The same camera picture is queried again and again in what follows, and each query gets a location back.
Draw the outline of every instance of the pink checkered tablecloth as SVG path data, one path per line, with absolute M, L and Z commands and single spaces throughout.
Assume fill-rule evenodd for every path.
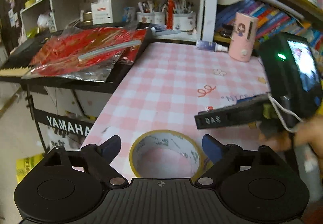
M 269 90 L 262 65 L 224 52 L 197 50 L 193 45 L 153 43 L 123 79 L 96 120 L 83 146 L 101 144 L 117 134 L 120 154 L 111 165 L 128 180 L 134 177 L 129 151 L 142 134 L 168 129 L 189 136 L 199 146 L 210 134 L 223 144 L 258 148 L 258 131 L 246 126 L 197 130 L 194 115 L 207 107 L 233 105 L 237 99 Z

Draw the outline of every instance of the floor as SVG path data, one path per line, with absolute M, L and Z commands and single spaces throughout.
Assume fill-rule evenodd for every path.
M 24 97 L 22 95 L 15 101 L 0 118 L 0 216 L 5 218 L 0 220 L 0 224 L 18 224 L 21 221 L 14 202 L 17 186 L 16 159 L 43 152 Z M 55 110 L 53 104 L 48 106 L 51 101 L 48 101 L 47 95 L 34 94 L 34 102 L 39 109 Z

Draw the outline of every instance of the roll of tape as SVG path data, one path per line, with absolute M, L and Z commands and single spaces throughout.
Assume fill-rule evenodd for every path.
M 136 177 L 142 177 L 138 172 L 141 157 L 156 148 L 170 149 L 185 156 L 191 164 L 192 181 L 195 181 L 210 167 L 209 159 L 206 159 L 202 150 L 192 139 L 171 130 L 155 130 L 141 135 L 130 149 L 129 162 Z

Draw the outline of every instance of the lit screen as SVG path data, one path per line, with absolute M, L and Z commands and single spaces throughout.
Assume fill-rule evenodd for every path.
M 308 92 L 320 82 L 310 48 L 298 41 L 287 41 L 298 66 L 303 89 Z

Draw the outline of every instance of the pink cylinder container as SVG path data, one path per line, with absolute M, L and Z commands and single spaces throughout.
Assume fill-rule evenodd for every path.
M 256 38 L 258 18 L 237 12 L 229 55 L 239 61 L 250 60 Z

